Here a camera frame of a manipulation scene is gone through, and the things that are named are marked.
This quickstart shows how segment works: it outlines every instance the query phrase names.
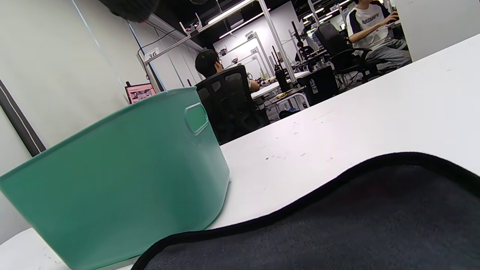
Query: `dark gray mouse pad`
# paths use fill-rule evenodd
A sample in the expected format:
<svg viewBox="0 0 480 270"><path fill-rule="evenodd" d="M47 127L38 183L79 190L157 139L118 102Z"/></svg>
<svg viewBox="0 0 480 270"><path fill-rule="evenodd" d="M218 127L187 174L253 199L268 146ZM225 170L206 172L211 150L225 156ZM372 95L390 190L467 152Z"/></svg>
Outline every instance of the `dark gray mouse pad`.
<svg viewBox="0 0 480 270"><path fill-rule="evenodd" d="M480 269L479 184L434 156L384 155L270 215L162 239L132 270Z"/></svg>

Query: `black hair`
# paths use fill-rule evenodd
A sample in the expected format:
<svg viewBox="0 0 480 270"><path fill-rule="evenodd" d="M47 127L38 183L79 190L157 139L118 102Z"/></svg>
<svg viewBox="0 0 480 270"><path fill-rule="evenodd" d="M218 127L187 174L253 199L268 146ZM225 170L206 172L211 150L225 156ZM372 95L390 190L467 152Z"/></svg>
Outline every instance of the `black hair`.
<svg viewBox="0 0 480 270"><path fill-rule="evenodd" d="M208 78L216 74L216 62L220 62L218 54L212 49L204 49L198 53L195 59L195 68L205 78Z"/></svg>

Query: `dust specks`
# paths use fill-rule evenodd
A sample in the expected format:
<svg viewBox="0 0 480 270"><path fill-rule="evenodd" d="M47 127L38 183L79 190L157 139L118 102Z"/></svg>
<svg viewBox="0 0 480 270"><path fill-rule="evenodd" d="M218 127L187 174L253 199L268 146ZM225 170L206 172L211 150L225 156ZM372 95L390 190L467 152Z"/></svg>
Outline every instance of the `dust specks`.
<svg viewBox="0 0 480 270"><path fill-rule="evenodd" d="M332 111L329 111L329 112L327 112L327 113L325 113L325 114L320 115L320 116L317 117L317 118L313 118L312 121L315 121L315 120L317 120L317 119L320 119L320 118L326 116L327 114L329 114L329 113L331 113L331 112L332 112Z"/></svg>

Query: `white wall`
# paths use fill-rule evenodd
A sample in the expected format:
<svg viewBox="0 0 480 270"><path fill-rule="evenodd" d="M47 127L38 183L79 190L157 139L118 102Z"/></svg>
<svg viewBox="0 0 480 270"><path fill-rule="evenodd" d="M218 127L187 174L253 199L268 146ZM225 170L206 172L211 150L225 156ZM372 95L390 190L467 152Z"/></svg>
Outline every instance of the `white wall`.
<svg viewBox="0 0 480 270"><path fill-rule="evenodd" d="M0 3L0 76L46 147L128 105L126 77L108 63L71 1ZM105 20L116 19L103 10Z"/></svg>
<svg viewBox="0 0 480 270"><path fill-rule="evenodd" d="M286 4L282 5L281 7L273 10L270 12L270 15L272 17L273 23L275 25L276 31L278 32L278 35L282 41L287 41L290 40L290 34L288 33L288 30L293 32L293 27L292 27L292 21L295 22L295 25L298 30L303 29L303 25L298 21L297 15L295 13L295 9L293 8L293 5L291 1L287 2ZM239 30L235 31L232 35L228 35L218 42L214 43L214 47L216 51L220 51L223 49L225 46L227 46L227 49L233 49L234 47L238 46L239 44L245 42L247 38L245 35L249 33L250 31L257 32L260 42L262 43L265 52L267 56L271 56L271 52L273 51L272 45L275 45L275 49L278 52L278 48L275 44L275 41L273 39L273 35L270 31L270 28L268 27L268 24L265 20L265 18L262 16L261 18L258 18L254 22L240 28ZM249 43L243 45L242 47L234 50L233 52L228 53L227 55L221 57L222 64L224 67L227 67L230 65L231 60L238 57L239 59L242 59L248 55L251 54L251 50L255 47L258 46L257 41L250 41ZM285 52L287 53L288 57L291 60L295 60L295 55L297 53L295 49L296 43L290 41L286 44L283 45L283 48L285 49ZM247 72L250 72L253 74L254 77L257 77L258 74L260 73L260 68L258 63L252 62L250 64L246 65Z"/></svg>
<svg viewBox="0 0 480 270"><path fill-rule="evenodd" d="M346 6L346 7L345 7L345 6L343 7L343 10L342 10L342 11L343 11L343 13L345 14L345 19L348 18L348 17L347 17L348 12L349 12L350 10L352 10L354 6L355 6L355 3L351 3L350 5L348 5L348 6ZM344 22L343 22L342 15L340 15L340 14L337 15L337 16L335 16L335 17L333 17L333 18L331 18L331 19L328 20L328 21L329 21L333 26L335 26L335 28L336 28L338 31L341 30L341 29L340 29L340 26L344 23Z"/></svg>
<svg viewBox="0 0 480 270"><path fill-rule="evenodd" d="M148 82L127 22L97 0L75 3L91 33L71 0L0 0L0 78L47 148L127 106L126 81ZM196 52L186 51L191 65ZM180 72L190 73L172 54ZM156 61L165 79L166 64ZM1 110L0 138L2 175L30 155ZM0 194L0 243L28 227Z"/></svg>
<svg viewBox="0 0 480 270"><path fill-rule="evenodd" d="M159 36L162 37L165 34L158 30L157 35L155 28L148 24L131 23L131 25L142 47L154 42L159 39ZM177 41L177 39L167 36L160 41L145 47L144 52L148 53L155 48L159 48L160 51L163 51ZM161 80L161 83L166 90L188 87L189 84L187 79L192 85L201 82L202 79L195 69L194 57L196 57L197 53L198 51L195 51L195 49L182 44L151 62L155 74Z"/></svg>
<svg viewBox="0 0 480 270"><path fill-rule="evenodd" d="M480 33L479 0L391 0L391 3L398 9L413 61Z"/></svg>
<svg viewBox="0 0 480 270"><path fill-rule="evenodd" d="M31 158L0 109L0 175L3 175ZM0 192L0 245L17 233L30 228L27 221Z"/></svg>

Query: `ceiling light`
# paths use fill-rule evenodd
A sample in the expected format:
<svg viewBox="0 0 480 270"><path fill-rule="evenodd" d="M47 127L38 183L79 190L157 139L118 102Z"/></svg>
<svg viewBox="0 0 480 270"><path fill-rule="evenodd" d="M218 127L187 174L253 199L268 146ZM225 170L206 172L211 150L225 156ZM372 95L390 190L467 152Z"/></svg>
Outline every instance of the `ceiling light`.
<svg viewBox="0 0 480 270"><path fill-rule="evenodd" d="M255 20L256 18L258 18L258 17L262 16L263 14L264 14L263 12L262 12L262 13L260 13L260 14L258 14L257 16L253 17L252 19L250 19L250 20L248 20L248 21L246 21L246 22L244 22L244 23L240 24L239 26L237 26L237 27L233 28L232 30L230 30L230 31L226 32L225 34L223 34L223 35L222 35L221 37L219 37L218 39L221 39L221 38L223 38L223 37L226 37L227 35L229 35L229 34L233 33L234 31L237 31L237 30L238 30L240 27L242 27L242 26L246 25L247 23L249 23L249 22L251 22L251 21Z"/></svg>
<svg viewBox="0 0 480 270"><path fill-rule="evenodd" d="M212 24L214 22L217 22L217 21L220 21L221 19L224 19L225 17L229 16L230 14L236 12L237 10L243 8L244 6L250 4L251 2L253 2L254 0L245 0L243 2L241 2L240 4L234 6L233 8L223 12L222 14L220 14L219 16L211 19L208 24Z"/></svg>
<svg viewBox="0 0 480 270"><path fill-rule="evenodd" d="M339 5L341 6L341 5L344 5L344 4L348 3L348 2L350 2L350 0L343 1L343 2L341 2ZM325 9L325 8L321 8L321 9L315 11L315 13L319 13L320 11L322 11L322 10L324 10L324 9ZM329 13L327 13L326 15L328 16L328 15L330 15L330 14L333 14L333 13L337 12L337 11L338 11L338 9L336 9L336 10L334 10L334 11L332 11L332 12L329 12ZM313 13L310 13L310 14L308 14L307 16L305 16L303 19L306 20L306 19L308 19L309 17L312 17L312 16L313 16Z"/></svg>
<svg viewBox="0 0 480 270"><path fill-rule="evenodd" d="M324 8L321 8L321 9L315 11L315 13L319 13L319 12L322 11L322 10L324 10ZM312 16L313 16L313 13L310 13L310 14L308 14L307 16L305 16L303 19L307 19L308 17L312 17Z"/></svg>
<svg viewBox="0 0 480 270"><path fill-rule="evenodd" d="M322 22L324 22L324 21L326 21L326 20L328 20L328 19L330 19L330 18L332 18L332 15L326 16L326 17L323 18L322 20L319 20L319 22L322 23Z"/></svg>
<svg viewBox="0 0 480 270"><path fill-rule="evenodd" d="M326 16L325 18L323 18L322 20L319 20L318 22L322 23L322 22L324 22L324 21L326 21L326 20L328 20L328 19L330 19L330 18L332 18L332 15L328 15L328 16Z"/></svg>

